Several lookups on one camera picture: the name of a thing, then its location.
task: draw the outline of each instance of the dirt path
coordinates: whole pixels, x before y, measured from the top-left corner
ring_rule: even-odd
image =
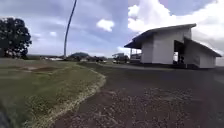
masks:
[[[223,128],[224,72],[88,65],[107,83],[54,128]]]

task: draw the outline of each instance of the grass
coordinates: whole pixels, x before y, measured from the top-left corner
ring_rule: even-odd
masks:
[[[15,127],[48,127],[103,79],[74,63],[7,59],[0,60],[0,81],[0,97]]]

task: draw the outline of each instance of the blue sky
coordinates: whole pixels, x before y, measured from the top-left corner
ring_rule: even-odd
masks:
[[[33,40],[29,53],[62,55],[73,2],[0,0],[0,17],[25,20]],[[199,24],[193,32],[195,39],[224,51],[224,18],[216,14],[223,10],[223,3],[223,0],[78,0],[67,54],[84,51],[109,57],[116,52],[127,53],[123,46],[144,30],[193,22]]]

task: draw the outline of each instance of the overhang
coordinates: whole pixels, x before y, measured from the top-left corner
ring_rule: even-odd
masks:
[[[176,30],[176,29],[190,29],[195,26],[196,26],[196,24],[185,24],[185,25],[177,25],[177,26],[169,26],[169,27],[150,29],[150,30],[138,35],[137,37],[133,38],[132,42],[125,45],[124,47],[125,48],[141,49],[142,43],[145,40],[149,40],[150,38],[153,38],[153,35],[157,32]]]
[[[195,41],[195,40],[189,39],[189,38],[187,38],[187,37],[184,37],[184,43],[186,43],[186,44],[187,44],[187,43],[194,43],[195,45],[201,47],[202,49],[204,49],[204,50],[207,51],[208,53],[214,55],[215,57],[222,57],[221,54],[217,53],[217,52],[214,51],[212,48],[209,48],[209,47],[207,47],[207,46],[205,46],[205,45],[203,45],[203,44],[201,44],[201,43],[199,43],[199,42],[197,42],[197,41]]]

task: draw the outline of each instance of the lawn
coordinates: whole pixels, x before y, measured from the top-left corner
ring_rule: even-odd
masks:
[[[15,127],[47,127],[103,84],[72,62],[0,59],[0,99]]]

